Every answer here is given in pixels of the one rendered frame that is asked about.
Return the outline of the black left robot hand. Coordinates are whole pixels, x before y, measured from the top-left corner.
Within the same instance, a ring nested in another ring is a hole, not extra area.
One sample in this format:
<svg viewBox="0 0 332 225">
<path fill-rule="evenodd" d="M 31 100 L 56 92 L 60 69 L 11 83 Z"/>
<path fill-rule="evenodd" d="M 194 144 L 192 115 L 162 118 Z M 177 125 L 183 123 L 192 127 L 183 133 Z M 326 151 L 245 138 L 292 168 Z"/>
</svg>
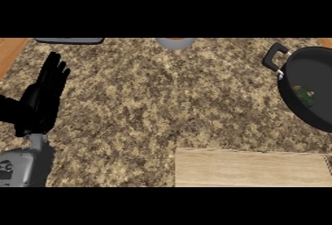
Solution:
<svg viewBox="0 0 332 225">
<path fill-rule="evenodd" d="M 20 99 L 0 95 L 0 121 L 14 125 L 16 137 L 45 134 L 53 128 L 68 76 L 60 54 L 50 52 L 37 81 L 26 87 Z"/>
</svg>

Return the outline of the pale wooden tray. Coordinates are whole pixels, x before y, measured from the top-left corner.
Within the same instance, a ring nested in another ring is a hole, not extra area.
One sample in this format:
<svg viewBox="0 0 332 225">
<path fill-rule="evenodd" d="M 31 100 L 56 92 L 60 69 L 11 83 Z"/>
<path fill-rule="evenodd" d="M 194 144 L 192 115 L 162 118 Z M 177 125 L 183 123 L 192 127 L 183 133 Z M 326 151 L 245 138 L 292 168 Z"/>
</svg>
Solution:
<svg viewBox="0 0 332 225">
<path fill-rule="evenodd" d="M 175 186 L 332 187 L 332 155 L 181 148 Z"/>
</svg>

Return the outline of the green squash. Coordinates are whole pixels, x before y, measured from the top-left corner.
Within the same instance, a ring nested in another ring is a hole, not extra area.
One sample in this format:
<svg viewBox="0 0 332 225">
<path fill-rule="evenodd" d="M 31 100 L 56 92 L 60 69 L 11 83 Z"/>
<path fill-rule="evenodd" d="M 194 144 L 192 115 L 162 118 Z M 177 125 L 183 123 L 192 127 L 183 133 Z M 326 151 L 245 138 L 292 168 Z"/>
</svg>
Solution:
<svg viewBox="0 0 332 225">
<path fill-rule="evenodd" d="M 292 87 L 293 93 L 305 107 L 311 107 L 314 104 L 314 92 L 304 86 L 295 85 Z"/>
</svg>

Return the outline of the black pot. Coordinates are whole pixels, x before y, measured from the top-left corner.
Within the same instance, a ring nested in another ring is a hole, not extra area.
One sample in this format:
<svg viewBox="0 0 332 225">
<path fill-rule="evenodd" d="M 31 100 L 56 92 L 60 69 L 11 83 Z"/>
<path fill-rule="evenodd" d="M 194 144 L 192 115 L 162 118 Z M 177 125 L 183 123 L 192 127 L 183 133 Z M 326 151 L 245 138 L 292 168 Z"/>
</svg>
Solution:
<svg viewBox="0 0 332 225">
<path fill-rule="evenodd" d="M 282 100 L 295 116 L 311 127 L 332 133 L 332 49 L 302 47 L 293 52 L 274 42 L 262 66 L 276 73 Z M 314 92 L 314 104 L 305 107 L 292 87 L 304 86 Z"/>
</svg>

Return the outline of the grey round bowl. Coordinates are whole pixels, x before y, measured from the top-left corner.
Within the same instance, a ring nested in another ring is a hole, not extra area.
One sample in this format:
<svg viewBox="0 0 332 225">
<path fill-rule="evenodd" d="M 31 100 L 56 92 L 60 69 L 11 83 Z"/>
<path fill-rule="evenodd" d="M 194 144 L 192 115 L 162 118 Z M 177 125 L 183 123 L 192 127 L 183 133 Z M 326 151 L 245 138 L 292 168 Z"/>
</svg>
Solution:
<svg viewBox="0 0 332 225">
<path fill-rule="evenodd" d="M 155 40 L 162 47 L 165 47 L 166 49 L 171 49 L 171 50 L 186 49 L 187 47 L 190 47 L 190 45 L 194 42 L 193 38 L 184 38 L 180 40 L 172 40 L 169 38 L 156 38 Z"/>
</svg>

